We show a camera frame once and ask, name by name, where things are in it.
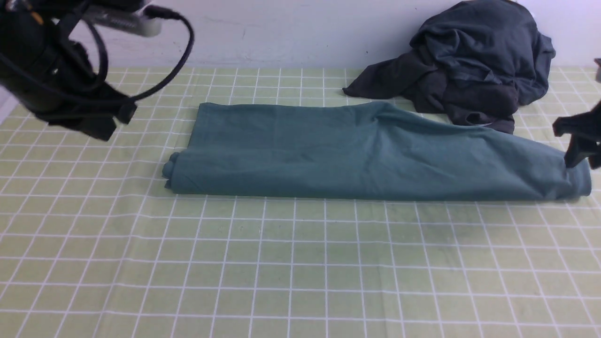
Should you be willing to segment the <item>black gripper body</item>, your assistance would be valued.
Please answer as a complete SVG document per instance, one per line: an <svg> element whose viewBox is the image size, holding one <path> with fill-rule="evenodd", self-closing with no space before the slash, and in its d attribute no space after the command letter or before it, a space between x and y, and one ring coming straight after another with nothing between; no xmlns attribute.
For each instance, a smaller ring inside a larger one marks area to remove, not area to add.
<svg viewBox="0 0 601 338"><path fill-rule="evenodd" d="M107 83L108 51L98 30L84 18L90 0L3 0L1 86L36 118L70 128L70 120L111 115L111 107L83 99L116 99ZM69 35L84 22L95 40L99 69L85 47Z"/></svg>

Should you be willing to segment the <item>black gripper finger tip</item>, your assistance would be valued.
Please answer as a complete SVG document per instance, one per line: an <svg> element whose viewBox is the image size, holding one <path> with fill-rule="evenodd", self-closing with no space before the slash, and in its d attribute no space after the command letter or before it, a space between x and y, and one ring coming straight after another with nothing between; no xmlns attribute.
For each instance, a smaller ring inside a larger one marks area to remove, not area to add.
<svg viewBox="0 0 601 338"><path fill-rule="evenodd" d="M108 142L116 130L114 117L82 117L70 120L70 128L93 139Z"/></svg>

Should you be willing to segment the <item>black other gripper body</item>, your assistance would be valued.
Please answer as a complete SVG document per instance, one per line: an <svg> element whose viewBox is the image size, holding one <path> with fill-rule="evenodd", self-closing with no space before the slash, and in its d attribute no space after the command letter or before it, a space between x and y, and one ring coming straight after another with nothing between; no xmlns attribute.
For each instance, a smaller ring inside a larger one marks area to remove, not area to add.
<svg viewBox="0 0 601 338"><path fill-rule="evenodd" d="M598 102L589 112L578 115L575 136L580 154L600 154L601 102Z"/></svg>

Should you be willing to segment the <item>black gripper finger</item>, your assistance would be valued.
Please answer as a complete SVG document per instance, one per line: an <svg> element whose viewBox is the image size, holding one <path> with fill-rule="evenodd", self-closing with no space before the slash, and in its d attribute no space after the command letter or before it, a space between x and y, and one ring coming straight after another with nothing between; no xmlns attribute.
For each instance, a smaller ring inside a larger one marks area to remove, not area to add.
<svg viewBox="0 0 601 338"><path fill-rule="evenodd" d="M570 136L564 155L564 163L567 168L574 168L593 156L592 115L560 117L554 121L552 128L556 137L562 137L565 134Z"/></svg>
<svg viewBox="0 0 601 338"><path fill-rule="evenodd" d="M111 124L117 125L120 123L128 125L138 106L135 102L127 101L126 99L114 99L111 102Z"/></svg>

